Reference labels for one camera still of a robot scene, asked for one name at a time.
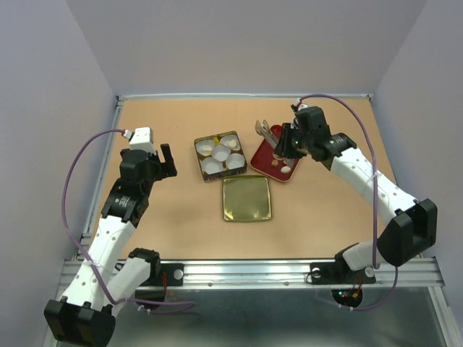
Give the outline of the metal tongs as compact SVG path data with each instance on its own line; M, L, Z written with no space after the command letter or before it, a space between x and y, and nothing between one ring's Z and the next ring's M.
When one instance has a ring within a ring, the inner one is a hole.
M266 120L257 120L255 122L255 131L257 134L263 137L273 149L276 148L277 144L279 143L279 139L271 131L271 128L269 127L268 122Z

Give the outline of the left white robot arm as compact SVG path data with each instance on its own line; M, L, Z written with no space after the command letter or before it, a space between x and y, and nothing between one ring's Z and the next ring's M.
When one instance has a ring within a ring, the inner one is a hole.
M113 271L148 208L153 184L177 175L171 149L167 144L162 144L159 152L152 145L131 146L120 155L120 176L103 205L88 258L60 300L50 300L44 309L48 326L58 341L107 346L116 316L136 288L160 279L159 255L146 249L136 249L117 275Z

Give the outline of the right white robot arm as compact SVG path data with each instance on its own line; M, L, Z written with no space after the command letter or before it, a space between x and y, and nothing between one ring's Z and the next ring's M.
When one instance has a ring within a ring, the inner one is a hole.
M275 154L299 159L309 155L350 184L373 206L374 217L385 226L372 241L348 247L337 255L333 274L341 282L359 270L388 263L402 266L436 242L438 208L429 199L418 200L373 167L346 134L332 134L317 106L295 106L294 120L282 125Z

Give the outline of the square chocolate tin box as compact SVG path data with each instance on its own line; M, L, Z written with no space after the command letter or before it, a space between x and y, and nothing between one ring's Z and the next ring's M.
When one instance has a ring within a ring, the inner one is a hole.
M247 159L236 131L197 138L194 147L205 183L247 173Z

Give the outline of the red lacquer tray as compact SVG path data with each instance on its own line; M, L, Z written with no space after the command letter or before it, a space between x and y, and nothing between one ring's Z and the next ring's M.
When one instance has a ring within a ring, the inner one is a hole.
M282 130L281 125L273 125L270 128L271 131L279 139ZM273 167L271 165L273 160L277 160L279 162L277 167ZM265 174L266 176L269 176L272 179L284 183L288 182L291 179L298 162L299 159L288 159L277 156L277 154L275 154L274 152L274 149L263 138L263 141L261 142L255 154L250 160L250 166L254 170L262 174ZM289 166L291 168L291 171L289 173L282 173L281 168L284 166Z

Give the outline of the white paper cup back-left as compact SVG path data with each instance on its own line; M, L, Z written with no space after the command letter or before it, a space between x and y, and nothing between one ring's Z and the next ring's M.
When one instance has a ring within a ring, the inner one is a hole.
M202 140L195 144L197 153L205 157L211 155L215 146L216 144L213 140Z

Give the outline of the white paper cup front-left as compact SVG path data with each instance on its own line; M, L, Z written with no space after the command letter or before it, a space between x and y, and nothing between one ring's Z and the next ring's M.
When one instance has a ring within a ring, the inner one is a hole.
M222 162L212 157L205 158L201 163L201 168L207 175L217 174L224 170Z

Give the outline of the white paper cup centre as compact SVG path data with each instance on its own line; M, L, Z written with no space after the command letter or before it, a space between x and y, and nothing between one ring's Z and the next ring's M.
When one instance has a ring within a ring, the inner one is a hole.
M230 154L231 150L228 147L224 145L217 145L212 149L211 156L220 162L224 162Z

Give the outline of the white paper cup front-right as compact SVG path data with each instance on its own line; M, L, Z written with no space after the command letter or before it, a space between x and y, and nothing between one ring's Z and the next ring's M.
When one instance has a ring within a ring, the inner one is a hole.
M226 167L228 170L242 168L245 166L245 157L239 153L232 153L226 159Z

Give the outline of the white paper cup back-right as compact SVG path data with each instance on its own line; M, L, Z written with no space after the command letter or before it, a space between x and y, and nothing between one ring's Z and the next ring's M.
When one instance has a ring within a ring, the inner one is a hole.
M228 134L222 137L220 143L232 151L239 151L241 149L239 139L235 134Z

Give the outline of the gold tin lid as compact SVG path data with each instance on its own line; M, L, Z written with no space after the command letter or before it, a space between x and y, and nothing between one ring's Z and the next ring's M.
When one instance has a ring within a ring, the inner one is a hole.
M226 177L221 195L223 219L227 222L260 222L272 218L270 185L265 176Z

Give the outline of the small electronics board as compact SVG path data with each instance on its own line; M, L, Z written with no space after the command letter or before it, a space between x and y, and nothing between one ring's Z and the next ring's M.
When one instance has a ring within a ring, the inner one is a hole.
M333 289L331 295L337 304L344 307L357 308L363 299L363 292L361 289Z

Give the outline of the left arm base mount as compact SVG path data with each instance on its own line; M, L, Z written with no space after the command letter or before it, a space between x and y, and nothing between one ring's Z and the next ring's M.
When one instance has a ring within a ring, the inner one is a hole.
M154 250L136 248L130 252L132 258L140 258L150 265L148 278L141 286L182 286L184 276L184 264L164 262L160 254Z

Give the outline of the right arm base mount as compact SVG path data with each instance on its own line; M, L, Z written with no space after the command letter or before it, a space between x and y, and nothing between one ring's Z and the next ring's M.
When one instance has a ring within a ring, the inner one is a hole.
M313 285L350 285L350 284L375 284L376 277L370 277L365 272L365 267L359 270L351 270L343 255L345 251L353 247L343 249L335 254L334 259L310 263L310 270L305 276L305 282Z

